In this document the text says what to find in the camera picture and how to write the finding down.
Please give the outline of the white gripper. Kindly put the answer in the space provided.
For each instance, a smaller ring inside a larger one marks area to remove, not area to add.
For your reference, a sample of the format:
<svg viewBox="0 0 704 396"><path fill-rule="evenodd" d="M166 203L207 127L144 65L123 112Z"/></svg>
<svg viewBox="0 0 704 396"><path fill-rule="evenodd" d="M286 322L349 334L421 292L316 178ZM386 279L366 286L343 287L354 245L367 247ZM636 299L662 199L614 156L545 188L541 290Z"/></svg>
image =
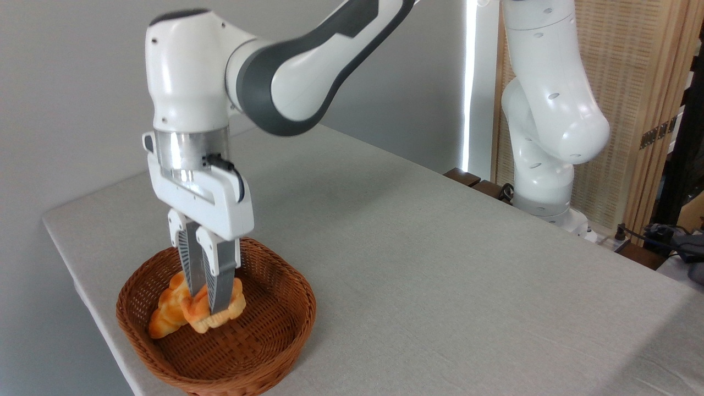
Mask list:
<svg viewBox="0 0 704 396"><path fill-rule="evenodd" d="M241 266L237 238L255 226L249 186L236 171L217 166L187 170L182 180L158 162L155 133L143 133L142 145L154 193L173 208L168 211L169 238L190 295L207 285L210 314L218 314L230 304Z"/></svg>

